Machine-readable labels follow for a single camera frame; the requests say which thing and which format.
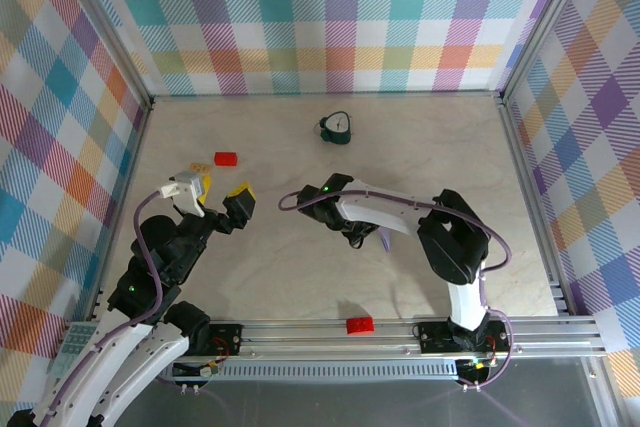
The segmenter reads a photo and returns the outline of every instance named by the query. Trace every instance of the bracket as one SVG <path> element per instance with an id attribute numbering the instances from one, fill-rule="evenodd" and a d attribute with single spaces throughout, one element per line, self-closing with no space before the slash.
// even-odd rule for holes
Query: bracket
<path id="1" fill-rule="evenodd" d="M 209 324 L 209 342 L 202 355 L 234 357 L 242 345 L 242 324 Z"/>
<path id="2" fill-rule="evenodd" d="M 465 352 L 462 347 L 453 340 L 451 331 L 446 322 L 419 322 L 417 337 L 420 341 L 422 354 L 438 354 L 442 352 Z M 495 340 L 496 352 L 507 353 L 509 351 L 509 337 L 501 320 L 490 320 L 484 331 L 484 341 L 478 346 L 476 352 L 492 353 L 493 345 L 488 340 L 491 336 Z"/>

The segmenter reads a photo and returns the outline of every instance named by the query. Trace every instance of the cable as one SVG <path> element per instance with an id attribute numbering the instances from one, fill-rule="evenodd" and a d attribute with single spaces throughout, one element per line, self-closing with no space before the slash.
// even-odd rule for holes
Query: cable
<path id="1" fill-rule="evenodd" d="M 383 199 L 383 200 L 388 200 L 388 201 L 391 201 L 391 202 L 396 202 L 398 204 L 408 205 L 410 207 L 413 207 L 416 210 L 418 210 L 418 209 L 431 209 L 431 210 L 437 210 L 439 212 L 444 212 L 446 214 L 455 215 L 456 217 L 459 217 L 460 219 L 464 220 L 465 222 L 468 222 L 471 225 L 474 225 L 474 226 L 478 227 L 479 229 L 482 229 L 489 236 L 491 236 L 494 239 L 496 239 L 496 241 L 504 249 L 504 253 L 505 253 L 505 258 L 504 258 L 504 260 L 502 262 L 500 262 L 499 264 L 496 264 L 496 265 L 492 265 L 491 267 L 485 267 L 484 269 L 482 269 L 482 271 L 485 272 L 485 273 L 486 272 L 493 272 L 494 270 L 501 269 L 502 267 L 507 265 L 509 262 L 511 262 L 511 258 L 513 256 L 513 254 L 511 253 L 511 248 L 509 247 L 509 244 L 507 244 L 507 241 L 504 240 L 502 238 L 502 236 L 499 235 L 491 227 L 489 227 L 488 225 L 484 224 L 481 220 L 478 220 L 478 219 L 476 219 L 476 218 L 474 218 L 474 217 L 472 217 L 470 215 L 467 215 L 464 212 L 459 212 L 459 211 L 457 211 L 455 209 L 452 209 L 450 207 L 445 207 L 444 205 L 427 203 L 427 202 L 417 202 L 414 199 L 405 199 L 403 197 L 398 197 L 398 196 L 391 195 L 391 194 L 383 194 L 382 192 L 376 192 L 376 191 L 371 191 L 371 190 L 340 190 L 340 191 L 337 191 L 337 192 L 328 192 L 326 194 L 319 195 L 318 197 L 314 197 L 311 200 L 308 200 L 306 202 L 302 202 L 301 204 L 297 204 L 297 205 L 294 205 L 294 206 L 290 206 L 290 207 L 284 207 L 283 206 L 283 204 L 284 204 L 284 202 L 286 200 L 289 200 L 290 198 L 297 196 L 299 193 L 300 193 L 300 191 L 291 192 L 290 194 L 285 195 L 282 199 L 280 199 L 280 202 L 278 202 L 278 208 L 283 212 L 290 212 L 292 210 L 304 209 L 306 207 L 309 207 L 310 205 L 317 204 L 318 202 L 322 202 L 323 200 L 330 199 L 332 197 L 342 197 L 342 196 L 376 197 L 378 199 Z"/>
<path id="2" fill-rule="evenodd" d="M 149 267 L 149 273 L 151 274 L 151 277 L 153 278 L 153 283 L 154 283 L 154 286 L 155 286 L 155 289 L 156 289 L 156 301 L 154 302 L 153 307 L 151 307 L 150 310 L 148 310 L 144 314 L 136 317 L 135 319 L 131 319 L 128 322 L 124 322 L 123 324 L 121 324 L 118 327 L 114 328 L 111 332 L 106 334 L 101 340 L 99 340 L 98 342 L 95 343 L 95 345 L 93 346 L 93 350 L 90 350 L 87 353 L 87 355 L 85 355 L 80 360 L 80 362 L 78 362 L 78 365 L 76 365 L 75 369 L 73 369 L 71 374 L 69 374 L 69 377 L 67 377 L 67 379 L 64 381 L 64 383 L 58 389 L 58 392 L 57 392 L 56 396 L 53 398 L 53 401 L 49 405 L 48 412 L 44 415 L 44 418 L 42 419 L 42 422 L 40 423 L 40 427 L 47 427 L 47 425 L 49 425 L 49 422 L 51 422 L 51 419 L 53 418 L 53 411 L 51 410 L 52 407 L 55 408 L 60 404 L 60 401 L 62 400 L 64 395 L 67 393 L 69 388 L 71 387 L 71 384 L 73 383 L 73 381 L 76 379 L 76 377 L 78 375 L 80 375 L 80 373 L 86 367 L 86 365 L 89 363 L 89 361 L 98 352 L 100 352 L 102 350 L 102 348 L 107 343 L 109 343 L 111 341 L 111 339 L 113 339 L 116 335 L 118 335 L 120 332 L 122 332 L 127 327 L 131 327 L 133 325 L 139 324 L 140 322 L 148 319 L 153 314 L 155 314 L 158 311 L 158 309 L 160 308 L 160 306 L 162 305 L 162 297 L 163 297 L 162 282 L 160 280 L 160 276 L 158 275 L 158 269 L 156 269 L 156 266 L 153 263 L 153 259 L 151 258 L 151 253 L 149 252 L 149 249 L 147 247 L 147 243 L 144 241 L 144 237 L 142 236 L 142 231 L 140 230 L 140 213 L 142 212 L 142 209 L 149 202 L 151 202 L 152 200 L 154 200 L 155 198 L 157 198 L 159 196 L 160 196 L 160 192 L 158 192 L 158 191 L 156 191 L 153 194 L 151 194 L 149 197 L 147 197 L 146 199 L 144 199 L 140 203 L 140 205 L 136 209 L 135 213 L 133 214 L 133 229 L 136 232 L 136 239 L 138 240 L 138 244 L 140 244 L 140 250 L 142 251 L 142 256 L 144 257 L 144 260 L 147 263 L 147 267 Z"/>
<path id="3" fill-rule="evenodd" d="M 220 360 L 216 360 L 216 364 L 221 364 L 222 362 L 224 362 L 225 360 L 227 360 L 229 358 L 229 356 L 231 355 L 231 353 L 229 352 L 229 344 L 227 344 L 227 341 L 224 340 L 222 337 L 214 337 L 213 340 L 219 344 L 222 343 L 224 344 L 224 349 L 225 349 L 225 356 L 224 358 L 220 359 Z"/>
<path id="4" fill-rule="evenodd" d="M 507 352 L 507 356 L 504 359 L 504 362 L 502 363 L 502 365 L 500 366 L 500 368 L 497 370 L 497 372 L 491 376 L 490 378 L 488 378 L 487 380 L 485 380 L 482 383 L 479 384 L 474 384 L 471 383 L 465 379 L 461 380 L 463 382 L 465 382 L 467 385 L 476 387 L 478 390 L 481 387 L 484 387 L 485 385 L 489 385 L 492 382 L 494 382 L 495 380 L 498 379 L 498 377 L 500 377 L 504 371 L 506 370 L 507 366 L 509 365 L 509 363 L 511 362 L 511 357 L 513 354 L 513 326 L 511 324 L 511 320 L 509 319 L 509 317 L 507 316 L 507 314 L 505 314 L 504 312 L 500 311 L 500 310 L 495 310 L 495 309 L 491 309 L 489 308 L 489 306 L 487 305 L 487 299 L 486 299 L 486 295 L 485 295 L 485 291 L 484 291 L 484 280 L 485 280 L 485 274 L 487 272 L 494 272 L 498 269 L 503 268 L 504 266 L 506 266 L 509 262 L 511 262 L 511 259 L 513 257 L 513 254 L 511 252 L 511 248 L 509 247 L 509 244 L 507 243 L 506 240 L 504 240 L 504 238 L 502 238 L 502 236 L 500 234 L 498 234 L 495 230 L 493 230 L 491 227 L 489 227 L 488 225 L 486 225 L 485 223 L 483 223 L 481 220 L 478 220 L 470 215 L 465 214 L 464 212 L 459 212 L 455 209 L 449 208 L 449 207 L 445 207 L 444 205 L 438 205 L 438 204 L 434 204 L 434 203 L 428 203 L 428 202 L 418 202 L 414 199 L 405 199 L 403 197 L 398 197 L 396 195 L 391 195 L 391 194 L 384 194 L 382 192 L 376 192 L 376 191 L 371 191 L 371 190 L 340 190 L 337 192 L 327 192 L 326 194 L 321 194 L 317 197 L 314 197 L 311 200 L 308 200 L 306 202 L 302 202 L 300 204 L 296 204 L 294 206 L 289 206 L 289 207 L 285 207 L 283 204 L 285 201 L 289 200 L 292 197 L 296 197 L 298 194 L 300 193 L 300 191 L 297 192 L 291 192 L 290 194 L 285 195 L 284 197 L 282 197 L 280 199 L 280 202 L 278 202 L 278 208 L 283 211 L 283 212 L 290 212 L 292 210 L 300 210 L 300 209 L 304 209 L 306 207 L 309 207 L 310 205 L 316 204 L 318 202 L 322 202 L 323 200 L 326 199 L 330 199 L 332 197 L 342 197 L 342 196 L 359 196 L 359 197 L 375 197 L 378 199 L 383 199 L 383 200 L 388 200 L 390 202 L 396 202 L 399 204 L 403 204 L 403 205 L 408 205 L 410 207 L 413 207 L 415 210 L 418 209 L 431 209 L 431 210 L 436 210 L 439 212 L 444 212 L 446 214 L 450 214 L 450 215 L 455 215 L 456 217 L 464 220 L 465 222 L 470 223 L 471 225 L 474 225 L 476 227 L 478 227 L 479 229 L 482 229 L 486 234 L 488 234 L 489 236 L 493 237 L 499 244 L 500 246 L 503 248 L 504 253 L 505 253 L 505 258 L 502 262 L 496 264 L 496 265 L 492 265 L 490 267 L 485 267 L 484 269 L 482 269 L 480 271 L 480 276 L 479 276 L 479 288 L 480 288 L 480 303 L 482 304 L 482 306 L 487 310 L 487 312 L 489 313 L 489 315 L 493 315 L 495 317 L 499 317 L 505 324 L 508 332 L 507 335 L 509 336 L 509 351 Z"/>

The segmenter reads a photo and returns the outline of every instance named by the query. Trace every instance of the marble floor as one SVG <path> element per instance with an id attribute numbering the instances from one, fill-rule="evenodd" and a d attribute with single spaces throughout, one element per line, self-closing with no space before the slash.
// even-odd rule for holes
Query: marble floor
<path id="1" fill-rule="evenodd" d="M 346 110 L 350 144 L 323 142 L 314 125 Z M 214 234 L 180 299 L 212 318 L 309 319 L 446 316 L 444 281 L 431 270 L 419 243 L 394 234 L 385 253 L 377 235 L 361 250 L 340 234 L 278 200 L 332 173 L 416 196 L 457 190 L 514 251 L 507 268 L 489 274 L 492 307 L 510 315 L 555 315 L 502 126 L 490 97 L 304 96 L 210 98 L 156 104 L 125 205 L 105 290 L 109 295 L 130 256 L 132 215 L 139 202 L 192 162 L 212 163 L 216 151 L 235 151 L 239 165 L 213 168 L 207 207 L 249 180 L 257 196 L 253 219 L 232 235 Z M 155 201 L 145 217 L 172 215 Z M 489 263 L 503 257 L 490 245 Z"/>

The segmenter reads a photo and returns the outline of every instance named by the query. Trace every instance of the plaid wall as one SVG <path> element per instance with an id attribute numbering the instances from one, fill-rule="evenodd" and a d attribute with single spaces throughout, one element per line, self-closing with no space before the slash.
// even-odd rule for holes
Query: plaid wall
<path id="1" fill-rule="evenodd" d="M 171 95 L 495 89 L 545 1 L 103 0 Z"/>
<path id="2" fill-rule="evenodd" d="M 87 306 L 141 114 L 77 0 L 0 0 L 0 425 Z"/>
<path id="3" fill-rule="evenodd" d="M 570 0 L 514 116 L 573 295 L 640 419 L 640 0 Z"/>

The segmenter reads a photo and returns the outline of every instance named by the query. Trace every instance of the red block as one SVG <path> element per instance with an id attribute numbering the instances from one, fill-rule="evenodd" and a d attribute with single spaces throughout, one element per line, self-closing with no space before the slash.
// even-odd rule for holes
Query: red block
<path id="1" fill-rule="evenodd" d="M 238 154 L 235 152 L 216 152 L 213 162 L 222 167 L 234 167 L 238 165 Z"/>
<path id="2" fill-rule="evenodd" d="M 372 317 L 355 317 L 347 319 L 347 334 L 370 334 L 375 330 Z"/>

